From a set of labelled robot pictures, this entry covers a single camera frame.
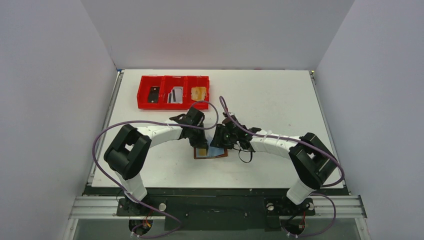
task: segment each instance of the wire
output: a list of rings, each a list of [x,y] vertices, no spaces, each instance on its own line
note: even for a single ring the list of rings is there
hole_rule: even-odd
[[[140,200],[138,200],[136,197],[134,197],[130,192],[128,192],[127,191],[127,189],[121,184],[121,183],[119,183],[117,180],[115,180],[111,175],[109,175],[101,166],[100,166],[100,164],[99,164],[99,161],[98,161],[98,159],[97,159],[97,157],[96,157],[96,145],[97,145],[97,142],[99,141],[99,139],[100,139],[100,137],[104,134],[104,133],[106,133],[108,130],[110,130],[110,129],[113,129],[113,128],[116,128],[116,127],[118,127],[118,126],[122,126],[122,125],[125,125],[125,124],[155,124],[155,125],[160,125],[160,126],[177,126],[177,127],[185,127],[185,128],[192,128],[192,129],[200,129],[200,130],[209,130],[209,129],[213,129],[213,128],[215,128],[216,127],[216,125],[218,124],[218,121],[219,121],[219,113],[218,113],[218,110],[217,110],[217,108],[212,104],[212,103],[210,103],[210,102],[208,102],[208,101],[204,101],[204,100],[201,100],[201,101],[197,101],[197,102],[195,102],[195,103],[193,103],[192,105],[191,105],[191,107],[193,107],[194,105],[196,105],[196,104],[198,104],[198,103],[207,103],[207,104],[209,104],[214,110],[215,110],[215,113],[216,113],[216,122],[215,122],[215,124],[213,124],[212,126],[210,126],[210,127],[200,127],[200,126],[192,126],[192,125],[185,125],[185,124],[176,124],[176,123],[164,123],[164,122],[157,122],[157,121],[148,121],[148,120],[132,120],[132,121],[123,121],[123,122],[119,122],[119,123],[116,123],[116,124],[113,124],[113,125],[111,125],[111,126],[108,126],[108,127],[106,127],[105,129],[103,129],[95,138],[94,138],[94,141],[93,141],[93,144],[92,144],[92,148],[91,148],[91,155],[92,155],[92,158],[93,158],[93,161],[94,161],[94,164],[96,165],[96,167],[100,170],[100,172],[102,172],[107,178],[109,178],[112,182],[114,182],[116,185],[118,185],[118,187],[120,187],[122,190],[123,190],[123,192],[124,192],[124,194],[127,196],[127,197],[129,197],[129,198],[131,198],[132,200],[134,200],[136,203],[139,203],[139,204],[141,204],[141,205],[143,205],[144,207],[146,207],[146,208],[148,208],[148,209],[151,209],[151,210],[153,210],[153,211],[155,211],[155,212],[157,212],[157,213],[160,213],[160,214],[163,214],[163,215],[165,215],[166,217],[169,217],[169,218],[171,218],[171,219],[173,219],[173,220],[175,220],[175,221],[177,221],[180,225],[178,226],[178,227],[176,227],[176,228],[174,228],[174,229],[172,229],[172,230],[170,230],[170,231],[167,231],[167,232],[164,232],[164,233],[161,233],[161,234],[158,234],[158,235],[153,235],[153,236],[140,236],[140,238],[142,238],[142,239],[154,239],[154,238],[159,238],[159,237],[162,237],[162,236],[165,236],[165,235],[168,235],[168,234],[170,234],[170,233],[173,233],[173,232],[175,232],[175,231],[177,231],[177,230],[179,230],[180,228],[181,228],[181,226],[182,226],[182,222],[178,219],[178,218],[176,218],[175,216],[173,216],[173,215],[171,215],[171,214],[169,214],[169,213],[166,213],[166,212],[164,212],[164,211],[161,211],[161,210],[159,210],[159,209],[157,209],[157,208],[155,208],[155,207],[153,207],[153,206],[150,206],[150,205],[148,205],[148,204],[146,204],[146,203],[144,203],[144,202],[142,202],[142,201],[140,201]],[[133,229],[132,229],[132,232],[133,233],[135,233],[135,231],[136,231],[136,229],[137,228],[139,228],[139,227],[141,227],[143,225],[143,223],[141,223],[141,224],[139,224],[139,225],[137,225],[137,226],[135,226]]]
[[[302,211],[303,211],[303,213],[305,213],[305,211],[306,210],[308,210],[308,208],[309,208],[309,204],[305,207],[305,208],[302,208],[302,209],[299,209],[297,212],[295,212],[289,219],[287,219],[285,222],[284,222],[284,226],[283,227],[287,227],[288,225],[289,225],[289,222],[291,221],[291,220],[293,220],[298,214],[300,214]]]
[[[251,151],[246,151],[246,150],[242,150],[240,148],[235,148],[233,147],[232,149],[236,150],[236,151],[241,151],[241,152],[245,152],[245,153],[250,153]]]
[[[150,212],[147,214],[146,218],[144,219],[144,223],[151,228],[152,226],[150,225],[149,221],[147,220],[147,218],[153,213],[153,210],[150,210]]]
[[[302,223],[305,221],[305,218],[306,218],[306,211],[303,212],[303,218],[302,218],[302,221],[300,221],[299,225],[302,225]]]
[[[324,195],[324,194],[321,194],[321,193],[312,193],[311,196],[321,196],[323,198],[328,199],[331,202],[332,208],[334,210],[334,214],[332,216],[332,220],[331,220],[330,224],[321,231],[317,231],[317,232],[309,233],[309,234],[302,234],[302,235],[294,235],[294,234],[290,233],[289,231],[287,231],[287,229],[285,227],[283,227],[283,229],[288,233],[288,235],[290,235],[292,237],[297,237],[297,238],[312,237],[312,236],[316,236],[316,235],[324,233],[325,231],[327,231],[328,229],[330,229],[334,225],[334,223],[336,221],[336,205],[334,204],[334,201],[331,198],[329,198],[327,195]]]
[[[225,101],[225,99],[224,99],[224,97],[223,96],[219,96],[219,102],[221,103],[221,105],[222,105],[222,108],[224,108],[224,112],[225,112],[225,114],[227,115],[227,117],[239,128],[239,129],[241,129],[241,130],[243,130],[244,132],[246,132],[246,133],[248,133],[248,134],[250,134],[250,135],[253,135],[253,136],[257,136],[257,137],[260,137],[260,138],[263,138],[263,137],[265,137],[265,135],[261,135],[261,134],[256,134],[256,133],[254,133],[254,132],[251,132],[251,131],[249,131],[249,130],[247,130],[247,129],[245,129],[244,127],[242,127],[237,121],[235,121],[232,117],[231,117],[231,115],[229,114],[229,112],[228,112],[228,107],[227,107],[227,103],[226,103],[226,101]],[[333,157],[331,154],[328,154],[327,152],[325,152],[325,151],[323,151],[323,150],[321,150],[321,149],[319,149],[318,147],[316,147],[316,146],[313,146],[313,145],[311,145],[311,144],[309,144],[309,143],[307,143],[307,142],[305,142],[305,141],[302,141],[302,140],[299,140],[299,139],[295,139],[295,138],[291,138],[291,137],[285,137],[285,136],[274,136],[274,135],[267,135],[267,138],[273,138],[273,139],[280,139],[280,140],[286,140],[286,141],[291,141],[291,142],[296,142],[296,143],[298,143],[298,144],[302,144],[302,145],[304,145],[304,146],[307,146],[307,147],[309,147],[309,148],[311,148],[312,150],[315,150],[315,151],[317,151],[318,153],[320,153],[320,154],[322,154],[322,155],[324,155],[324,156],[326,156],[327,158],[329,158],[331,161],[333,161],[333,163],[338,167],[338,169],[340,170],[340,179],[339,180],[337,180],[337,181],[335,181],[335,182],[333,182],[333,183],[330,183],[330,184],[326,184],[326,185],[322,185],[322,187],[323,188],[326,188],[326,187],[332,187],[332,186],[335,186],[335,185],[337,185],[337,184],[339,184],[339,183],[341,183],[342,181],[343,181],[343,179],[345,178],[345,171],[343,170],[343,168],[342,168],[342,166],[340,166],[340,164],[339,164],[339,162],[337,161],[337,159],[335,158],[335,157]]]
[[[120,193],[122,193],[122,191],[123,191],[123,190],[121,189],[121,190],[120,190],[120,191],[116,194],[116,201],[117,201],[118,203],[119,203],[118,196],[119,196],[119,194],[120,194]]]
[[[305,229],[305,228],[306,228],[306,217],[303,218],[303,229]]]
[[[240,153],[241,152],[249,152],[249,151],[243,151],[243,150],[241,150],[241,149],[239,149],[238,150],[238,158],[243,162],[243,163],[245,163],[245,164],[248,164],[248,163],[250,163],[251,161],[252,161],[252,159],[253,159],[253,152],[252,151],[250,151],[250,160],[249,161],[244,161],[243,159],[242,159],[242,157],[240,156]]]

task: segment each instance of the white wall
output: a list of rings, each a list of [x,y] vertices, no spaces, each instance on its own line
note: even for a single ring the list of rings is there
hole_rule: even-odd
[[[0,7],[0,238],[59,239],[116,71],[79,0]]]
[[[354,0],[81,0],[119,68],[315,69]]]
[[[424,1],[356,0],[316,69],[374,240],[424,238]]]

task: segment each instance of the screw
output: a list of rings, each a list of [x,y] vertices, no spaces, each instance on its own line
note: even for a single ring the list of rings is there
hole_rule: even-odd
[[[167,205],[165,204],[165,203],[161,203],[161,204],[159,204],[159,210],[160,211],[165,211],[165,209],[167,209]]]
[[[308,207],[307,207],[307,209],[309,209],[309,210],[314,210],[314,208],[315,208],[315,206],[314,206],[314,204],[311,202],[311,203],[308,203]]]

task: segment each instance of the black mount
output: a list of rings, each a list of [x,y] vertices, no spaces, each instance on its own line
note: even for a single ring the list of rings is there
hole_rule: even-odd
[[[203,120],[205,114],[194,107],[191,107],[187,114],[170,117],[169,120],[175,121],[178,124],[197,126],[203,128]],[[190,146],[198,149],[208,149],[208,141],[205,137],[205,130],[195,129],[190,127],[182,127],[182,132],[179,139],[188,138]]]
[[[313,133],[308,132],[305,136],[300,137],[300,140],[333,156],[324,143]],[[337,167],[328,157],[300,143],[291,147],[288,154],[300,180],[311,189],[320,189]]]
[[[250,144],[252,135],[244,132],[238,126],[236,126],[225,112],[223,115],[225,119],[222,121],[222,124],[216,125],[215,134],[213,136],[212,142],[210,143],[210,146],[221,149],[233,149],[234,145],[238,142],[243,150],[254,152]],[[236,116],[231,115],[231,118],[240,124]],[[253,133],[257,133],[260,130],[261,129],[257,127],[252,127],[249,129],[249,131]]]
[[[205,115],[191,107],[187,114],[171,117],[178,124],[203,127]],[[208,149],[205,130],[182,127],[179,139],[188,138],[193,148]],[[104,153],[104,160],[109,167],[118,172],[124,180],[134,178],[142,170],[152,140],[141,134],[130,124],[124,125]]]
[[[315,208],[312,198],[306,198],[301,204],[296,205],[286,196],[272,197],[264,199],[266,230],[281,231],[282,227],[292,234],[300,234],[303,230],[299,229],[299,222],[293,224],[292,218],[295,216],[314,216]],[[291,217],[291,219],[280,219],[280,216]]]
[[[152,140],[130,124],[124,125],[104,153],[109,167],[118,172],[123,179],[134,178],[145,164]]]
[[[264,229],[265,231],[281,231],[281,226],[286,223],[280,220],[280,216],[314,216],[311,198],[305,199],[302,204],[295,205],[287,197],[259,196],[249,191],[251,195],[229,195],[220,197],[211,196],[172,196],[148,194],[142,201],[150,206],[158,208],[165,204],[165,212],[180,219],[185,231],[225,231],[225,230],[248,230]],[[132,202],[127,197],[119,200],[116,215],[120,217],[146,216],[150,210],[142,205]],[[152,212],[150,216],[163,216],[158,212]],[[176,228],[178,222],[166,218],[165,230]]]
[[[147,194],[143,200],[143,203],[147,204],[147,205],[154,205],[155,201],[152,201],[150,199],[150,195]],[[151,210],[139,203],[133,202],[131,199],[129,199],[125,194],[124,194],[124,198],[121,198],[118,201],[118,208],[116,210],[116,215],[117,216],[121,216],[121,217],[131,217],[131,216],[147,216],[148,214],[152,213]],[[150,225],[153,225],[153,221],[149,220],[148,221]],[[142,219],[130,219],[128,221],[128,228],[130,231],[133,230],[133,228],[135,226],[139,226],[140,224],[143,223]],[[136,235],[144,235],[146,234],[149,230],[151,229],[151,227],[148,227],[147,225],[142,225],[140,227],[138,227],[135,230],[135,234]]]

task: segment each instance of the white arm segment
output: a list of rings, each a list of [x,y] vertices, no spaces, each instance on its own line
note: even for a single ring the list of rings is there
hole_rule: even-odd
[[[176,122],[167,120],[165,123],[175,124]],[[150,148],[152,148],[171,140],[178,140],[183,128],[180,126],[151,125],[138,127],[137,130],[151,139]],[[124,180],[118,172],[116,175],[119,177],[121,184],[127,189],[128,193],[131,193],[136,199],[141,201],[147,195],[147,190],[143,185],[142,176],[140,174],[137,174],[135,177],[128,180]]]
[[[264,137],[253,136],[250,144],[255,152],[265,152],[281,156],[286,159],[290,159],[289,152],[290,148],[296,146],[298,143],[294,141],[282,140],[271,138],[270,136],[280,136],[291,139],[299,139],[298,136],[284,136],[278,134],[272,134],[271,131],[261,130],[257,132],[259,135],[265,135]],[[301,204],[314,189],[305,185],[299,178],[296,183],[287,191],[287,198],[290,199],[294,204]]]

